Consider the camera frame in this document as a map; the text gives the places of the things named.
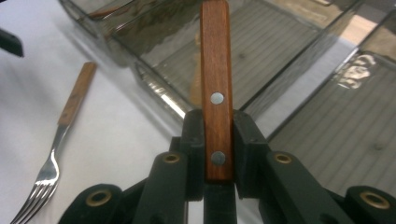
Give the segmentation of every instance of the wooden handle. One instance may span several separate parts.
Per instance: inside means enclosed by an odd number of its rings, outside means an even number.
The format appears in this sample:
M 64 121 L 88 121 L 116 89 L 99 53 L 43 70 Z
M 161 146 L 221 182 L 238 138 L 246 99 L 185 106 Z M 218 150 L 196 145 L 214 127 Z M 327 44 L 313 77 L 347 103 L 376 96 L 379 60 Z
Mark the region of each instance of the wooden handle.
M 202 4 L 201 66 L 205 179 L 209 182 L 233 181 L 233 92 L 226 1 L 204 1 Z
M 59 125 L 70 125 L 73 122 L 79 105 L 81 104 L 88 88 L 90 87 L 95 70 L 95 63 L 84 63 L 84 66 L 82 66 L 76 84 L 69 96 L 69 99 L 67 100 L 66 105 L 64 106 L 64 111 L 58 120 Z

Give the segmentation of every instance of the wooden fork handle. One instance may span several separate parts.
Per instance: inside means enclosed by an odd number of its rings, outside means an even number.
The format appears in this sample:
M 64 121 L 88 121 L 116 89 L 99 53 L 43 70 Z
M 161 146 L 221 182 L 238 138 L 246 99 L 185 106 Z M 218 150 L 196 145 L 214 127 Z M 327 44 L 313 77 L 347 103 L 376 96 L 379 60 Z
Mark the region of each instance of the wooden fork handle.
M 226 1 L 202 3 L 201 70 L 205 179 L 209 182 L 230 182 L 233 181 L 233 92 Z
M 96 63 L 84 63 L 78 75 L 76 84 L 64 106 L 64 111 L 58 120 L 59 125 L 70 125 L 78 112 L 78 108 L 90 87 L 93 75 L 96 70 Z

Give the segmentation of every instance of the silverware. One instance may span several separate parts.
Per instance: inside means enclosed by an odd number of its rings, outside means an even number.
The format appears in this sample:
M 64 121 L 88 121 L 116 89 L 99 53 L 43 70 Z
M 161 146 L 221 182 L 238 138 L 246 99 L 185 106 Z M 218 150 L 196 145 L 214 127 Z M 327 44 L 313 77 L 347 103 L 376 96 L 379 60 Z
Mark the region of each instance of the silverware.
M 95 63 L 84 63 L 74 89 L 64 107 L 64 111 L 58 120 L 58 129 L 53 140 L 49 157 L 43 167 L 41 167 L 29 197 L 20 212 L 11 221 L 11 224 L 28 222 L 40 208 L 48 202 L 53 192 L 56 190 L 60 172 L 55 156 L 67 130 L 78 112 L 80 103 L 87 93 L 95 69 Z

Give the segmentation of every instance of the metal utensil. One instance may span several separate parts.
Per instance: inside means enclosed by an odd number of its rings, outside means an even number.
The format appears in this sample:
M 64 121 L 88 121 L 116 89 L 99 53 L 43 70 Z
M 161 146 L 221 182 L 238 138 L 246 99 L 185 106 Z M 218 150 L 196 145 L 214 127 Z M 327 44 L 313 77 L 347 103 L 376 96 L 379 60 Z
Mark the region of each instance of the metal utensil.
M 95 69 L 95 63 L 84 63 L 74 89 L 64 107 L 64 111 L 58 120 L 58 129 L 53 140 L 49 157 L 43 167 L 41 167 L 28 199 L 20 212 L 14 217 L 11 224 L 26 223 L 29 221 L 40 208 L 48 202 L 53 192 L 56 190 L 60 172 L 58 163 L 55 160 L 55 154 L 78 112 L 79 105 L 90 86 Z

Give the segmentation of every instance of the metal rivet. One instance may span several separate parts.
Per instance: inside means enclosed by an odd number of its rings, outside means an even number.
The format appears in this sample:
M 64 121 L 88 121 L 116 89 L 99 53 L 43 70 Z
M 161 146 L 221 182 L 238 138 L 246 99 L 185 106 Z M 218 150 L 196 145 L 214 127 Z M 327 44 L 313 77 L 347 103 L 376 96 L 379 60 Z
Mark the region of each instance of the metal rivet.
M 381 195 L 378 195 L 376 193 L 373 193 L 371 191 L 364 191 L 360 194 L 361 199 L 371 205 L 372 207 L 378 208 L 378 209 L 389 209 L 390 204 L 388 200 L 386 200 L 384 197 Z
M 276 153 L 275 160 L 284 164 L 291 163 L 291 157 L 283 153 Z
M 180 160 L 177 154 L 168 154 L 163 157 L 163 161 L 166 163 L 175 163 Z
M 111 191 L 108 189 L 99 189 L 88 195 L 85 203 L 90 207 L 97 207 L 107 203 L 111 199 Z
M 215 92 L 210 96 L 210 102 L 212 102 L 212 104 L 214 105 L 219 105 L 223 101 L 224 101 L 224 96 L 219 92 Z
M 212 160 L 215 165 L 222 165 L 225 162 L 225 155 L 221 151 L 215 151 L 210 157 L 210 160 Z

